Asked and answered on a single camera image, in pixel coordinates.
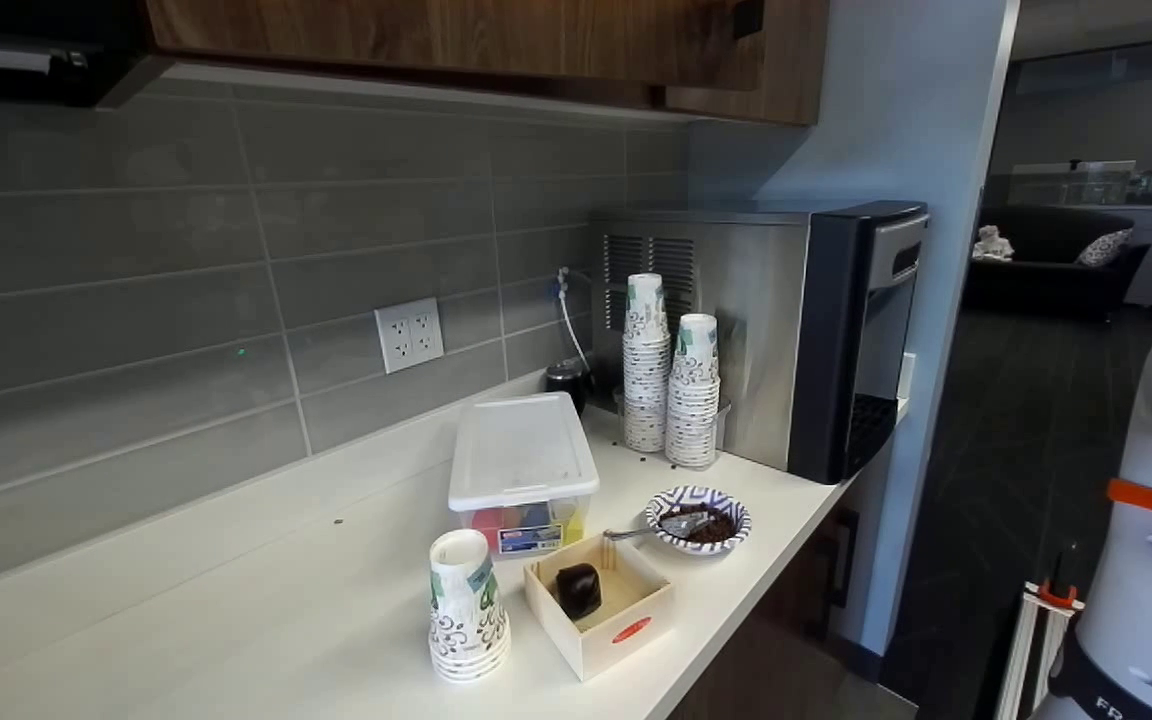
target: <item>small bowl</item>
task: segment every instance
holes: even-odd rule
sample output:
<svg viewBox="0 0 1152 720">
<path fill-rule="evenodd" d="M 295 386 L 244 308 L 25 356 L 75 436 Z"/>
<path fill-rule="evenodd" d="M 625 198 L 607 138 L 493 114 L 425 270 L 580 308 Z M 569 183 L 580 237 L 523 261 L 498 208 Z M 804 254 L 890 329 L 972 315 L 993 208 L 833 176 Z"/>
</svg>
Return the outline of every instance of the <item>small bowl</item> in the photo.
<svg viewBox="0 0 1152 720">
<path fill-rule="evenodd" d="M 722 511 L 722 516 L 732 516 L 737 531 L 722 536 L 722 539 L 684 539 L 684 536 L 669 536 L 669 531 L 660 526 L 660 516 L 669 516 L 669 511 L 676 511 L 676 509 L 687 509 L 687 505 L 707 505 L 707 509 Z M 660 497 L 649 505 L 643 520 L 649 520 L 649 526 L 655 526 L 653 536 L 655 536 L 660 545 L 669 545 L 669 548 L 676 548 L 676 551 L 684 551 L 684 555 L 728 555 L 728 551 L 748 536 L 748 522 L 752 522 L 752 516 L 748 516 L 742 505 L 737 505 L 728 492 L 705 488 L 705 483 L 681 483 L 681 488 L 660 492 Z"/>
</svg>

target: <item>white countertop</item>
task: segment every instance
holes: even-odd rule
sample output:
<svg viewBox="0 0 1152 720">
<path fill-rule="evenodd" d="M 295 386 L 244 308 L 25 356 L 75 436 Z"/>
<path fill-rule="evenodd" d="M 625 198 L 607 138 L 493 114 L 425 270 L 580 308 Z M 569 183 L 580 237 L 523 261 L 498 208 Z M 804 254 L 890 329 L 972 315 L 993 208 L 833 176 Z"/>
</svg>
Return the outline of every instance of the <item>white countertop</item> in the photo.
<svg viewBox="0 0 1152 720">
<path fill-rule="evenodd" d="M 458 412 L 0 574 L 0 717 L 669 717 L 845 497 L 845 483 L 737 455 L 676 472 L 590 436 L 590 531 L 628 526 L 660 488 L 711 483 L 748 505 L 748 539 L 722 560 L 641 539 L 676 580 L 676 625 L 588 683 L 523 604 L 527 560 L 495 560 L 508 667 L 481 689 L 444 689 L 425 649 L 425 551 L 448 526 Z"/>
</svg>

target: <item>electrical outlet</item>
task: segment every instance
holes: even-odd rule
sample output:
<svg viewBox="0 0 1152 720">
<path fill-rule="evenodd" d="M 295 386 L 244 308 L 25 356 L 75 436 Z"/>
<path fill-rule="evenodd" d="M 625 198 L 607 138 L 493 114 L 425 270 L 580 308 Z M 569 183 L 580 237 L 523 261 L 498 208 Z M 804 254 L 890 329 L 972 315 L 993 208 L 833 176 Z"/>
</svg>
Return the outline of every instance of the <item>electrical outlet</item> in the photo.
<svg viewBox="0 0 1152 720">
<path fill-rule="evenodd" d="M 385 370 L 444 356 L 444 323 L 435 300 L 376 308 Z"/>
</svg>

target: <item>gray tile backsplash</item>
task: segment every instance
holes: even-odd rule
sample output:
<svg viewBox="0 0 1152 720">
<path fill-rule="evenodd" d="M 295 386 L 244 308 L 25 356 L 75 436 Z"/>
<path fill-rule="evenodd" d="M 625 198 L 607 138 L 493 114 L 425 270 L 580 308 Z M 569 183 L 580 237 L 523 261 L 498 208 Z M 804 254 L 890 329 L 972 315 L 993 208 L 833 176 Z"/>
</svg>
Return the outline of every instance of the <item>gray tile backsplash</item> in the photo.
<svg viewBox="0 0 1152 720">
<path fill-rule="evenodd" d="M 681 124 L 181 81 L 0 103 L 0 572 L 570 356 L 553 270 L 641 196 L 684 196 Z M 372 313 L 420 297 L 448 356 L 385 376 Z"/>
</svg>

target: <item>upper cabinet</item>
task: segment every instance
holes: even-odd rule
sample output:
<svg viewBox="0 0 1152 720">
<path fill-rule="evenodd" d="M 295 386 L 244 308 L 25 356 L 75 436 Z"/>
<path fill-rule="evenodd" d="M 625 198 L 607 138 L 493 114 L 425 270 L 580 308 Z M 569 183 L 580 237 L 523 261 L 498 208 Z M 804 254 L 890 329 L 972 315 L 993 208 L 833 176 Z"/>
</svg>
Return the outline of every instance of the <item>upper cabinet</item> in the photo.
<svg viewBox="0 0 1152 720">
<path fill-rule="evenodd" d="M 142 0 L 153 52 L 812 124 L 825 0 Z"/>
</svg>

